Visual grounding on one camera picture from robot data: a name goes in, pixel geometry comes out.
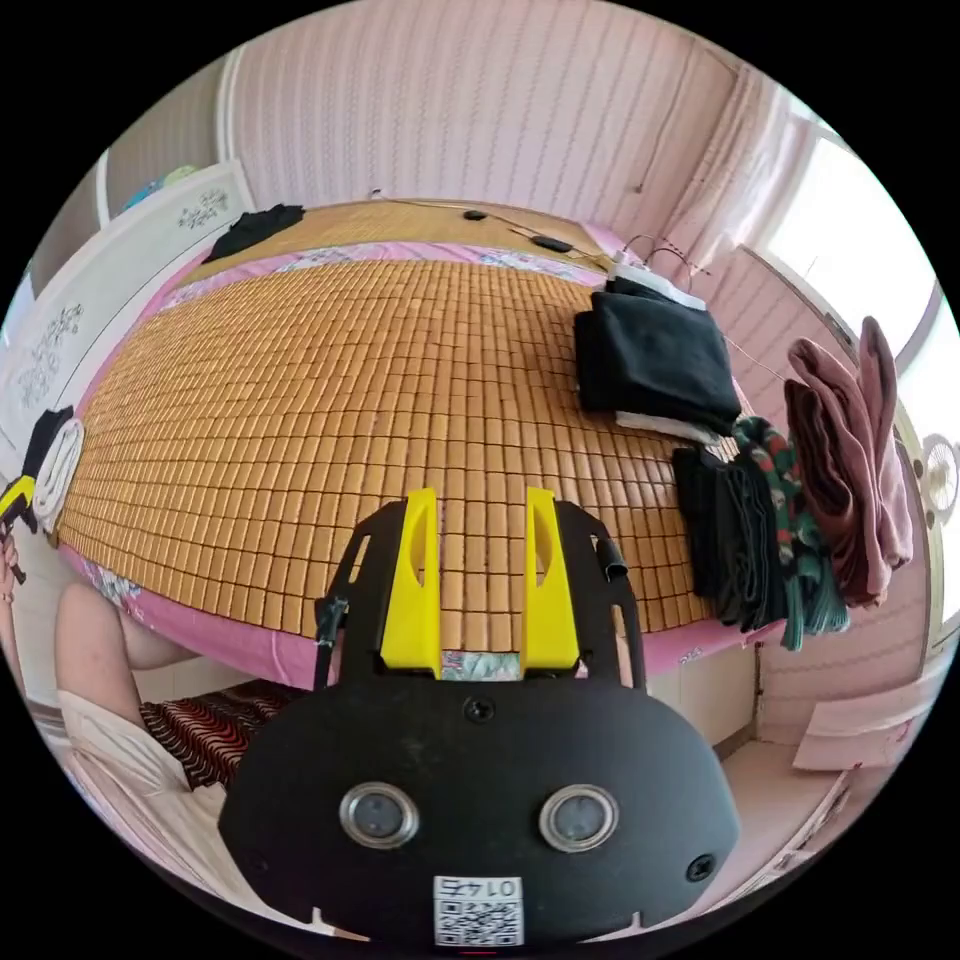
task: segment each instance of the qr code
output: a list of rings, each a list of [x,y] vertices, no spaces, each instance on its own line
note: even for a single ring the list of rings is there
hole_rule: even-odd
[[[434,888],[438,946],[516,947],[523,943],[523,899],[518,880],[436,880],[442,881],[435,882]]]

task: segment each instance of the bamboo sleeping mat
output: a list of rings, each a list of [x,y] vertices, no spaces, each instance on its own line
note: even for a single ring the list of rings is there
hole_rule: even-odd
[[[618,538],[645,631],[704,619],[672,444],[578,409],[573,315],[589,294],[502,267],[368,261],[157,314],[92,398],[61,541],[179,603],[311,636],[357,521],[429,485],[444,647],[510,650],[525,489],[545,486]]]
[[[420,206],[388,200],[338,204],[307,210],[300,223],[281,230],[269,239],[232,256],[201,264],[184,277],[179,286],[206,279],[251,260],[283,253],[298,253],[317,247],[351,243],[387,241],[473,244],[535,253],[540,257],[592,267],[602,272],[606,272],[610,267],[610,259],[579,224],[545,213],[495,204],[480,203],[469,206],[507,217],[514,223],[521,224],[524,233],[518,233],[509,224],[492,216],[486,220],[464,220],[463,210],[455,207]],[[535,233],[566,240],[577,249],[566,254],[538,247],[529,239],[529,236]],[[590,254],[592,259],[587,259],[579,251]]]

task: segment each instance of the pink bed sheet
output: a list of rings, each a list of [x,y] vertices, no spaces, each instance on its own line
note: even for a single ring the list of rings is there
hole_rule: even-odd
[[[594,230],[590,225],[587,225],[587,229],[591,234],[595,234],[595,239],[603,249],[612,250],[621,245],[619,238],[609,234],[609,231]],[[331,263],[358,260],[446,260],[534,270],[561,276],[591,287],[599,286],[604,280],[604,275],[596,270],[516,251],[461,244],[389,242],[326,247],[268,257],[231,267],[178,289],[178,284],[183,277],[202,263],[206,256],[206,251],[198,255],[161,287],[131,327],[128,337],[147,319],[160,311],[211,293],[228,284],[278,271],[310,269]],[[77,405],[78,416],[83,416],[91,396],[122,346],[121,341],[90,383]],[[187,649],[212,657],[254,676],[303,689],[309,689],[312,686],[316,659],[312,640],[193,610],[117,577],[111,571],[91,563],[65,545],[60,547],[60,551],[64,559],[78,573],[130,616]],[[760,642],[766,639],[774,629],[776,625],[744,635],[736,627],[724,627],[717,621],[707,620],[685,627],[648,633],[643,638],[647,674],[655,676],[666,673],[691,660],[710,656],[734,645]],[[519,673],[515,654],[451,652],[445,656],[444,665],[445,676],[451,679],[463,678],[465,671],[472,677],[482,676],[485,679],[511,679]]]

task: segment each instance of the bed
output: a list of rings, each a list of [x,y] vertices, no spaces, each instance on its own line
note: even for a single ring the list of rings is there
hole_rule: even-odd
[[[571,320],[609,246],[477,206],[497,216],[371,201],[307,211],[210,264],[201,245],[78,400],[65,559],[184,646],[307,687],[312,600],[353,526],[430,485],[445,669],[515,675],[524,491],[546,486],[618,538],[651,675],[766,636],[692,594],[672,443],[577,407]]]

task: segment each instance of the person's leg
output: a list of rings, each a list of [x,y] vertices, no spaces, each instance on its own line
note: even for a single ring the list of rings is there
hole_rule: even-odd
[[[144,726],[133,670],[152,670],[196,656],[131,620],[86,584],[60,597],[54,635],[57,687]]]

